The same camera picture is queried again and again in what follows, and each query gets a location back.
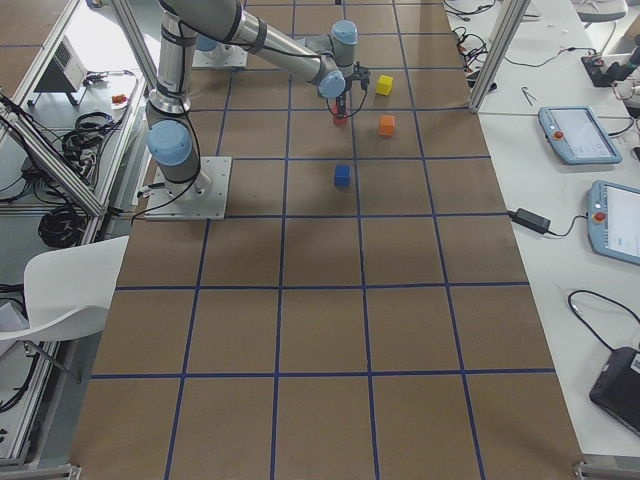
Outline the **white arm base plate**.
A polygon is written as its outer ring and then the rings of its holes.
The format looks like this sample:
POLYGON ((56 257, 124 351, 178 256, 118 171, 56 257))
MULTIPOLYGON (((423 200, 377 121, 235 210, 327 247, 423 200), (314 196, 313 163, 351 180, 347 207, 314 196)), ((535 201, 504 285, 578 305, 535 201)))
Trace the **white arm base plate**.
POLYGON ((192 66, 195 69, 245 69, 247 52, 241 47, 221 43, 197 44, 192 66))
POLYGON ((187 184, 166 183, 159 167, 154 182, 163 186, 149 193, 144 218, 150 221, 223 220, 226 214, 229 180, 232 169, 230 156, 201 158, 200 174, 182 196, 187 184))

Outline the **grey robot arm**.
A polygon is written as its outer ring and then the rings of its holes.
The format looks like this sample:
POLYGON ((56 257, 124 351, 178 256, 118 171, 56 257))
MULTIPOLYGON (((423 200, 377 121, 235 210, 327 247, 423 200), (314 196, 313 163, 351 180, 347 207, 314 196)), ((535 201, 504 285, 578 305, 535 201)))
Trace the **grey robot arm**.
POLYGON ((190 94, 208 91, 204 75, 192 74, 200 40, 215 48, 229 47, 255 55, 274 65, 273 70, 250 70, 229 75, 232 111, 221 127, 229 136, 238 128, 237 147, 254 148, 254 160, 242 158, 230 176, 230 212, 234 216, 273 215, 287 194, 294 196, 297 215, 317 215, 329 206, 355 199, 351 168, 325 162, 288 168, 283 155, 268 159, 263 139, 284 139, 292 126, 284 110, 287 88, 281 81, 296 78, 314 88, 335 121, 345 121, 345 99, 357 78, 369 72, 356 60, 358 31, 355 24, 339 20, 330 32, 294 40, 251 14, 239 1, 164 1, 160 64, 156 85, 146 107, 148 147, 165 177, 165 189, 185 205, 196 202, 210 188, 205 162, 189 122, 190 94))

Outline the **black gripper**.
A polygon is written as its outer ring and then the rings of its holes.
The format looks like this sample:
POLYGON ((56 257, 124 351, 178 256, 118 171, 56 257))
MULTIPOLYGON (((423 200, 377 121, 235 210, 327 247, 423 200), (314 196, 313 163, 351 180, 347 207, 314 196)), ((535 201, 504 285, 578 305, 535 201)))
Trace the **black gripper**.
POLYGON ((338 95, 332 106, 332 114, 334 116, 347 116, 347 106, 346 106, 346 96, 347 92, 343 91, 340 95, 338 95))

